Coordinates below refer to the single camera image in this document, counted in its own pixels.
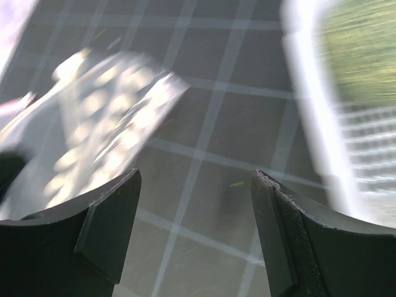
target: clear plastic bag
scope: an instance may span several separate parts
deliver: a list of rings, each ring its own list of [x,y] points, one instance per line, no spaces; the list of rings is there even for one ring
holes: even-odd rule
[[[54,72],[58,79],[54,88],[0,132],[0,145],[7,146],[18,126],[26,126],[23,122],[29,119],[32,123],[37,117],[48,118],[51,108],[58,112],[55,121],[61,122],[61,131],[42,131],[57,139],[42,140],[46,142],[42,151],[40,141],[32,139],[37,132],[26,133],[30,141],[19,142],[35,146],[31,149],[35,157],[24,169],[30,174],[19,174],[6,192],[0,219],[53,207],[117,177],[130,167],[188,88],[144,54],[122,52],[87,63],[90,56],[83,51],[60,65]],[[56,133],[62,134],[63,141]],[[29,166],[43,173],[36,176]],[[28,209],[22,205],[26,194],[31,200]],[[17,211],[15,202],[25,210]]]

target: black plastic part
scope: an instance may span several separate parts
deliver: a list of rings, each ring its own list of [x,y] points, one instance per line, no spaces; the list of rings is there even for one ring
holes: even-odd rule
[[[4,176],[13,176],[8,171]],[[110,297],[139,201],[140,173],[23,220],[0,222],[0,295]]]
[[[274,249],[266,245],[278,235],[272,215],[264,207],[277,206],[298,284],[284,296],[393,297],[396,296],[396,230],[363,222],[287,189],[255,171],[252,200],[273,297],[279,292]]]

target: dark gray table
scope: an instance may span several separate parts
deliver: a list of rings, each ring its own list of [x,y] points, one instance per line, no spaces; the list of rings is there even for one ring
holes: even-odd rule
[[[325,203],[278,9],[279,0],[41,0],[0,98],[45,93],[54,68],[84,46],[146,52],[192,86],[137,161],[143,188],[115,296],[269,296],[251,171]]]

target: tiled surface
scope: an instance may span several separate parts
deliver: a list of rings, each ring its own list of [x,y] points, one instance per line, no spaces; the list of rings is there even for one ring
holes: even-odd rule
[[[119,37],[110,51],[145,51],[192,85],[138,158],[142,195],[115,296],[269,296],[251,170],[323,203],[291,101],[278,7],[41,0],[0,98],[45,92],[60,60],[87,45],[106,51]]]

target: white basket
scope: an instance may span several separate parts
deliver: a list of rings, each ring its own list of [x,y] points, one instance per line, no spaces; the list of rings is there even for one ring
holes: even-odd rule
[[[284,0],[281,7],[283,46],[312,159],[334,209],[396,228],[396,107],[338,100],[318,52],[320,20],[334,4]],[[380,141],[371,147],[376,137]]]

